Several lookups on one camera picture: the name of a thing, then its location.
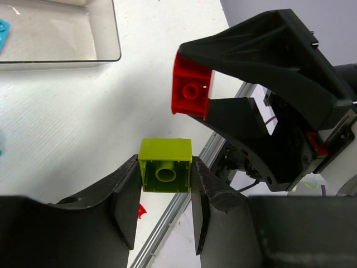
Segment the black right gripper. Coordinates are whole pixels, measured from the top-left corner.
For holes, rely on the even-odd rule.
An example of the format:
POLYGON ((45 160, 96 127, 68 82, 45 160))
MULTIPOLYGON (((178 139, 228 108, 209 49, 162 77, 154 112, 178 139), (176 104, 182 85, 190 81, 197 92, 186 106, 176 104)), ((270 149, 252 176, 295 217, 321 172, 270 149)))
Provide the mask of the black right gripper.
POLYGON ((304 176, 321 173, 355 139, 355 108, 332 129, 317 131, 270 90, 264 104, 277 117, 272 135, 254 98, 213 99, 205 118, 192 118, 223 136, 234 148, 231 158, 239 169, 272 192, 292 190, 304 176))

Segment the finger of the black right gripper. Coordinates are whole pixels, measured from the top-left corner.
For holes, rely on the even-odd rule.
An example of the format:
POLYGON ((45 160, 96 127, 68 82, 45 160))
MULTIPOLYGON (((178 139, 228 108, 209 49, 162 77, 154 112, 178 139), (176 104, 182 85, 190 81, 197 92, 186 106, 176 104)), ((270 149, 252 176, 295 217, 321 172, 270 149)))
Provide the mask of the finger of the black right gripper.
POLYGON ((260 13, 223 32, 185 42, 186 60, 260 84, 291 105, 317 131, 334 128, 356 95, 291 9, 260 13))

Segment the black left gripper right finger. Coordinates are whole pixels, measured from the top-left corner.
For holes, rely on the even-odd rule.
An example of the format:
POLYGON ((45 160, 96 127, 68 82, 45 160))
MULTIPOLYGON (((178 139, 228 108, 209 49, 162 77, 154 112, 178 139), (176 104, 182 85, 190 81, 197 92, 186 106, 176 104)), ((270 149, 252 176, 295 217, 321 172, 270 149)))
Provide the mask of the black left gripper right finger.
POLYGON ((246 197, 198 157, 191 164, 202 267, 355 267, 356 199, 246 197))

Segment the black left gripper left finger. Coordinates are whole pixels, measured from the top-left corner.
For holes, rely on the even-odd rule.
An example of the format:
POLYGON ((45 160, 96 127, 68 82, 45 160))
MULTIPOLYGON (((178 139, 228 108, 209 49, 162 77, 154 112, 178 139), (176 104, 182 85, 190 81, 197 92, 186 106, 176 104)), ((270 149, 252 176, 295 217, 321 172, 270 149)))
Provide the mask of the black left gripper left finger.
POLYGON ((1 197, 2 267, 126 267, 141 175, 136 155, 56 204, 1 197))

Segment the small red lego piece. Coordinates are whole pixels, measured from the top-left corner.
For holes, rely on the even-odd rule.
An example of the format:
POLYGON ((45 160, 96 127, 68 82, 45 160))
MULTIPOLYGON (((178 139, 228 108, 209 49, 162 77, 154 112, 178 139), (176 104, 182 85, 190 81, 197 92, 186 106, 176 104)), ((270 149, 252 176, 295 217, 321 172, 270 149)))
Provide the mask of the small red lego piece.
POLYGON ((141 219, 144 214, 147 214, 147 211, 145 207, 142 204, 140 204, 138 210, 138 219, 141 219))

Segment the red rounded lego brick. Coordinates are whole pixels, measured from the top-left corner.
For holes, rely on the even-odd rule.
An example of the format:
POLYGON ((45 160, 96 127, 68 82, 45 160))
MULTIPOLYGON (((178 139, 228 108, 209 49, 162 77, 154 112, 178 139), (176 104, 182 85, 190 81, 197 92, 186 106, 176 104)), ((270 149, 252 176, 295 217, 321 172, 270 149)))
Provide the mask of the red rounded lego brick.
POLYGON ((171 112, 205 119, 213 70, 176 54, 173 65, 171 112))

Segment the lime green square lego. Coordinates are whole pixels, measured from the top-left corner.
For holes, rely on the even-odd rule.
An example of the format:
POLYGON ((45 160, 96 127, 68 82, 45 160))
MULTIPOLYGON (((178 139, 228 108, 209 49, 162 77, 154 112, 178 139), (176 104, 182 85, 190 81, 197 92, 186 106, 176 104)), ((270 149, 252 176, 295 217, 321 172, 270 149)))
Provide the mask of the lime green square lego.
POLYGON ((192 143, 182 138, 144 138, 138 154, 142 189, 189 193, 192 143))

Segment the small light blue lego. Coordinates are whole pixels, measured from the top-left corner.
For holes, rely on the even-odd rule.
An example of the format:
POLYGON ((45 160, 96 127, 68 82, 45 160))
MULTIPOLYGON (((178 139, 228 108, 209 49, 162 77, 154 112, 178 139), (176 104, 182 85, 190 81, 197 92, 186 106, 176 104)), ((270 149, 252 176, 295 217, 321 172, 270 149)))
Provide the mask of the small light blue lego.
POLYGON ((10 30, 10 24, 0 19, 0 50, 2 50, 2 47, 6 42, 6 38, 8 36, 9 30, 10 30))

